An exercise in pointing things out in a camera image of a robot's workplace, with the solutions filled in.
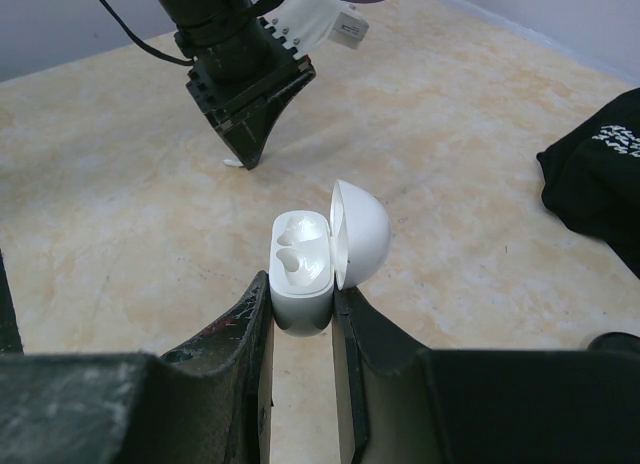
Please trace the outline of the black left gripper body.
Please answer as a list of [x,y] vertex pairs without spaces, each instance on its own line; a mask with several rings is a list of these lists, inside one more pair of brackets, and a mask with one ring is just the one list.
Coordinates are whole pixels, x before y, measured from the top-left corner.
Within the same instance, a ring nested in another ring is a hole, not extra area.
[[231,65],[204,56],[189,71],[187,89],[219,134],[268,134],[290,101],[315,77],[306,56],[276,35],[263,17],[250,22],[233,44]]

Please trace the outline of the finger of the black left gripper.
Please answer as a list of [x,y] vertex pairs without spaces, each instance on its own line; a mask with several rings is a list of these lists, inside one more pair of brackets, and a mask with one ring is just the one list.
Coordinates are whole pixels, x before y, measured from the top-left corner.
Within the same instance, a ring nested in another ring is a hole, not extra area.
[[282,112],[314,78],[300,73],[245,105],[217,126],[217,133],[241,165],[248,170],[260,162],[265,145]]

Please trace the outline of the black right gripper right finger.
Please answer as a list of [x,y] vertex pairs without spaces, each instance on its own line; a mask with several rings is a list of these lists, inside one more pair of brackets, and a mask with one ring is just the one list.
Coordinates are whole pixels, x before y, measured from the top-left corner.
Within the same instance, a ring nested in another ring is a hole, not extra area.
[[355,288],[334,293],[345,463],[635,463],[639,356],[432,349]]

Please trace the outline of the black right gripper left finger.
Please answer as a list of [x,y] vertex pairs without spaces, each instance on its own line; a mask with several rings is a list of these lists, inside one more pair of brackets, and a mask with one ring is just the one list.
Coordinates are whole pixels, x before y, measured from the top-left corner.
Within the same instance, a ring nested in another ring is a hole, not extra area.
[[273,321],[268,277],[161,356],[24,352],[1,291],[5,463],[265,463]]

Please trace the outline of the white earbud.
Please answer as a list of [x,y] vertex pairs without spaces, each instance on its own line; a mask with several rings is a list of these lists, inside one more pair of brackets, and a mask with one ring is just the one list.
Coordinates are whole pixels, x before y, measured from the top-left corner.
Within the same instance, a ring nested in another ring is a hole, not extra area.
[[237,159],[224,159],[223,160],[223,164],[225,166],[233,167],[233,168],[244,168],[245,167],[245,165],[241,161],[239,161]]

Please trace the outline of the white earbud charging case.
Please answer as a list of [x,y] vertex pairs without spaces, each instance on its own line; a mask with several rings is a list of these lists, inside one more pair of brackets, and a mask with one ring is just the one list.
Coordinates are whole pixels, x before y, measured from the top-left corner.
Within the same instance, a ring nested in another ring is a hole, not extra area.
[[295,337],[322,332],[331,320],[333,292],[375,275],[391,240],[383,205],[344,180],[334,184],[328,216],[311,210],[280,214],[272,225],[268,270],[278,327]]

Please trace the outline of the black earbud charging case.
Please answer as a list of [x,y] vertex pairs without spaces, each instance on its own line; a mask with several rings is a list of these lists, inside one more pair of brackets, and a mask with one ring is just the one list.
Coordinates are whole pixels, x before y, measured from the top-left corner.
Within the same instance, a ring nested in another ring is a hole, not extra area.
[[589,351],[640,355],[640,338],[626,332],[607,332],[595,337],[587,346]]

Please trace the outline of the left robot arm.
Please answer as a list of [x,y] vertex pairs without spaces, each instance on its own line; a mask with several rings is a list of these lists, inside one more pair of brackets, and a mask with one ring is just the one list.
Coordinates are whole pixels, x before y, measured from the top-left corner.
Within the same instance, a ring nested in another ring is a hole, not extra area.
[[158,1],[192,61],[187,90],[240,163],[255,168],[279,116],[316,75],[264,17],[284,0]]

